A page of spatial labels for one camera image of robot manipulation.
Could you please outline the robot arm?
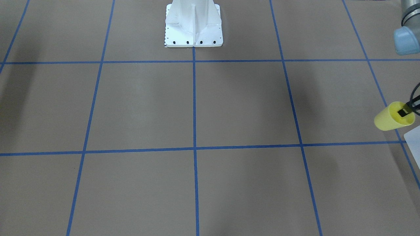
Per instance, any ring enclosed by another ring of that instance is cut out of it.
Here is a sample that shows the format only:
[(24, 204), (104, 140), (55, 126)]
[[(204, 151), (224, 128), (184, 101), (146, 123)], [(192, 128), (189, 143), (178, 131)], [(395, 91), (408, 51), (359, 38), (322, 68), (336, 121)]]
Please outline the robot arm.
[[(420, 1), (402, 0), (401, 27), (393, 33), (395, 51), (398, 55), (414, 55), (420, 52)], [(417, 84), (411, 92), (409, 101), (398, 111), (401, 117), (414, 113), (419, 115), (419, 95), (414, 97), (419, 89)]]

